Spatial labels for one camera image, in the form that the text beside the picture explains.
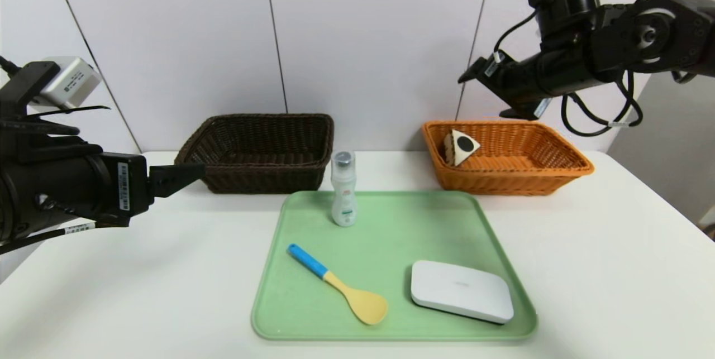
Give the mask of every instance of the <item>brown wicker basket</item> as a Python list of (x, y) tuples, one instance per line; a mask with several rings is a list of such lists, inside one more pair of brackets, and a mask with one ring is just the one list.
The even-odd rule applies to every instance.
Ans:
[(175, 162), (202, 162), (214, 193), (288, 194), (317, 190), (332, 152), (326, 114), (231, 114), (211, 117)]
[[(444, 138), (453, 129), (481, 148), (458, 167), (444, 158)], [(593, 173), (593, 165), (559, 133), (537, 122), (427, 122), (422, 133), (437, 180), (447, 190), (472, 194), (537, 196)]]

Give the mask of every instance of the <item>white table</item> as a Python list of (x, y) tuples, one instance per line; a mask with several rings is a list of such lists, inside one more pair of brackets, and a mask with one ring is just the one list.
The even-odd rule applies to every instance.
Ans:
[[(552, 196), (477, 197), (539, 314), (528, 341), (264, 341), (250, 313), (285, 196), (195, 183), (129, 229), (41, 245), (0, 285), (0, 357), (715, 357), (715, 245), (610, 157), (587, 155), (595, 174)], [(357, 158), (358, 189), (438, 188), (426, 153)]]

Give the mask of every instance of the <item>bottle cap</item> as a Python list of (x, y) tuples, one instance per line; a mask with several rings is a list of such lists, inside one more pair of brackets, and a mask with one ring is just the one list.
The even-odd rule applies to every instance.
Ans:
[(332, 178), (350, 180), (355, 177), (355, 155), (350, 151), (338, 151), (332, 155)]

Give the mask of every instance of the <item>triangular object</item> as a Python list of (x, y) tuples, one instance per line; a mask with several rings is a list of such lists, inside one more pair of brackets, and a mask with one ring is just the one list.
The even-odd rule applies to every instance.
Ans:
[(445, 136), (445, 155), (447, 156), (447, 164), (459, 166), (463, 161), (466, 161), (469, 156), (474, 154), (474, 151), (479, 150), (480, 143), (474, 138), (465, 135), (459, 130), (452, 130)]

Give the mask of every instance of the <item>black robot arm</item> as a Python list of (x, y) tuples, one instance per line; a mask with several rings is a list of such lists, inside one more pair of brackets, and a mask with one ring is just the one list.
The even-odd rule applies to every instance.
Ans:
[[(637, 0), (633, 4), (601, 5), (600, 0), (528, 0), (529, 18), (504, 36), (536, 18), (541, 51), (516, 61), (498, 48), (479, 58), (459, 82), (478, 79), (510, 109), (500, 113), (512, 119), (536, 120), (553, 97), (562, 96), (562, 118), (577, 135), (601, 135), (618, 126), (638, 125), (643, 117), (633, 97), (633, 72), (672, 71), (684, 83), (697, 74), (715, 76), (715, 1)], [(627, 74), (628, 86), (623, 83)], [(626, 104), (613, 120), (588, 110), (576, 91), (615, 82)], [(574, 100), (588, 117), (604, 128), (582, 133), (568, 122), (566, 103)], [(638, 119), (622, 123), (633, 107)]]
[[(204, 175), (201, 164), (147, 168), (141, 155), (104, 152), (78, 137), (78, 128), (41, 119), (105, 107), (67, 108), (65, 101), (58, 102), (60, 110), (27, 114), (28, 104), (43, 95), (58, 99), (75, 91), (86, 97), (96, 84), (82, 88), (94, 73), (83, 61), (81, 69), (54, 61), (20, 69), (0, 56), (0, 64), (11, 76), (0, 89), (0, 254), (66, 233), (126, 227), (154, 197), (168, 197)], [(95, 223), (29, 236), (77, 217)]]

